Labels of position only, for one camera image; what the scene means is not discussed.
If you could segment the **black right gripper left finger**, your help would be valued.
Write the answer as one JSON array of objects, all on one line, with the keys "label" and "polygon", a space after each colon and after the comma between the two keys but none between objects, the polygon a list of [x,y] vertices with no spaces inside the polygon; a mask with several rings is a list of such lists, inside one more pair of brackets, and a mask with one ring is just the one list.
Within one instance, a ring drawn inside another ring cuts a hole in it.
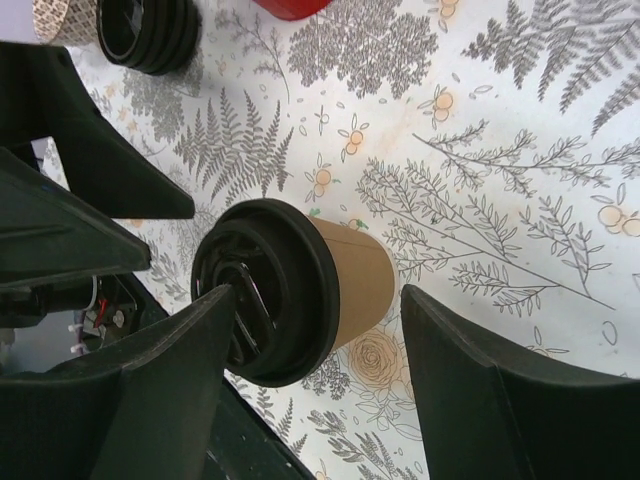
[{"label": "black right gripper left finger", "polygon": [[2,376],[2,478],[200,478],[234,312],[216,287],[103,349]]}]

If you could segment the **black plastic cup lid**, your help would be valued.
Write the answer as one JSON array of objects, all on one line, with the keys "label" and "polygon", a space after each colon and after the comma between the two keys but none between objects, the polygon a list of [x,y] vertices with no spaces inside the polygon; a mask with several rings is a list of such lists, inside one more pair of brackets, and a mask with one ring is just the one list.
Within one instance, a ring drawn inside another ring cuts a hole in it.
[{"label": "black plastic cup lid", "polygon": [[221,285],[235,295],[231,373],[284,387],[329,355],[339,327],[338,273],[327,242],[294,206],[253,199],[220,216],[196,250],[191,297]]}]

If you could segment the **brown paper coffee cup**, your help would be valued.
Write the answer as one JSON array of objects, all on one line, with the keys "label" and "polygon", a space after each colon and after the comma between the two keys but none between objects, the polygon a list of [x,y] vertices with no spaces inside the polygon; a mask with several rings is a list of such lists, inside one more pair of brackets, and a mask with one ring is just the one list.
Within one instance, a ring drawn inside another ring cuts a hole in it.
[{"label": "brown paper coffee cup", "polygon": [[363,230],[312,217],[336,267],[340,312],[337,350],[378,325],[396,298],[396,267],[386,247]]}]

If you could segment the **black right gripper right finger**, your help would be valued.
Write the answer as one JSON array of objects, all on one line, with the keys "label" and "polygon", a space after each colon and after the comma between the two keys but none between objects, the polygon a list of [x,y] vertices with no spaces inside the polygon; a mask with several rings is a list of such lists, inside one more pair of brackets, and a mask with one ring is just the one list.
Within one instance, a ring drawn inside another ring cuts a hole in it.
[{"label": "black right gripper right finger", "polygon": [[416,286],[402,329],[433,479],[635,479],[639,383],[537,354]]}]

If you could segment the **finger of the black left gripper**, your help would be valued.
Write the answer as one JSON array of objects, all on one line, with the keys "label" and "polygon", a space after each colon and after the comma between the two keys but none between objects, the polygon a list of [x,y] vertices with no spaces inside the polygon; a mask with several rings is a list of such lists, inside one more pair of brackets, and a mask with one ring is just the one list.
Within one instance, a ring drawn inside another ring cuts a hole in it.
[{"label": "finger of the black left gripper", "polygon": [[143,271],[145,242],[1,150],[1,286]]},{"label": "finger of the black left gripper", "polygon": [[63,47],[1,45],[1,144],[54,140],[71,192],[110,218],[190,219],[194,201],[103,117]]}]

